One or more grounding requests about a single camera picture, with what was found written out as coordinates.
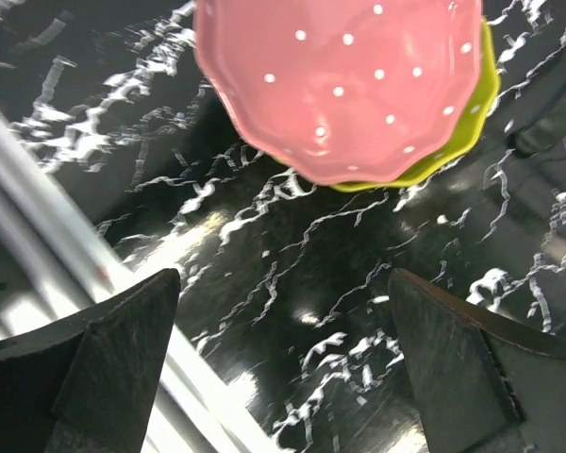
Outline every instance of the polka dot bowl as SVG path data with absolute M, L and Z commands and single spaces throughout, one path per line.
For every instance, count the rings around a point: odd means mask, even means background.
M 408 187 L 423 182 L 443 165 L 464 155 L 475 146 L 500 88 L 501 79 L 495 67 L 491 28 L 486 21 L 483 21 L 482 73 L 472 97 L 459 117 L 451 140 L 435 153 L 415 163 L 394 181 L 385 183 L 344 182 L 335 184 L 333 188 L 340 192 L 358 192 L 377 187 Z
M 393 181 L 451 137 L 481 0 L 198 0 L 195 55 L 243 138 L 318 184 Z

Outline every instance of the yellow plate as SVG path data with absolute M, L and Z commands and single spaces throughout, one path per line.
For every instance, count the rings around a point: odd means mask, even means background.
M 486 20 L 482 22 L 482 73 L 478 84 L 459 117 L 451 139 L 436 153 L 421 159 L 400 177 L 391 182 L 343 182 L 331 186 L 340 192 L 358 192 L 376 187 L 407 187 L 424 181 L 445 163 L 467 153 L 480 137 L 487 119 L 487 113 L 501 87 L 501 80 L 495 68 L 491 28 Z

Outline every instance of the glossy surface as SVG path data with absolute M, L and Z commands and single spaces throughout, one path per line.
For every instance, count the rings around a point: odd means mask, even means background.
M 566 1 L 485 0 L 502 89 L 478 145 L 417 186 L 355 194 L 239 141 L 183 5 L 78 2 L 70 20 L 57 1 L 13 7 L 2 111 L 130 267 L 181 271 L 178 326 L 282 447 L 425 453 L 392 267 L 534 328 L 560 335 L 566 320 L 566 140 L 521 159 L 497 139 L 557 86 L 539 81 L 566 46 Z M 48 44 L 9 52 L 54 20 L 65 26 Z M 43 92 L 54 110 L 34 106 Z M 64 133 L 88 114 L 91 142 Z
M 391 181 L 446 143 L 480 0 L 200 0 L 196 55 L 241 135 L 319 184 Z
M 495 62 L 491 28 L 484 23 L 482 25 L 482 73 L 474 93 L 459 117 L 451 139 L 437 152 L 421 159 L 394 181 L 383 184 L 343 182 L 332 187 L 340 192 L 358 192 L 377 187 L 412 186 L 423 182 L 443 165 L 467 153 L 478 142 L 489 109 L 501 87 L 501 79 L 497 74 Z

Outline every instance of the pink bowl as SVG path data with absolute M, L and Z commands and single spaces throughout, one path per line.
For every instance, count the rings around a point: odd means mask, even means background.
M 319 184 L 392 181 L 451 137 L 481 0 L 198 0 L 196 57 L 240 134 Z

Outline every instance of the marble countertop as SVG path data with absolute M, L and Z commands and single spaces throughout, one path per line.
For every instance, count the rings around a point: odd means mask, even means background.
M 529 326 L 566 320 L 566 140 L 495 139 L 566 46 L 566 1 L 485 0 L 502 91 L 426 182 L 343 194 L 240 141 L 184 0 L 0 2 L 0 109 L 138 272 L 176 267 L 177 324 L 290 451 L 426 452 L 387 307 L 393 267 Z

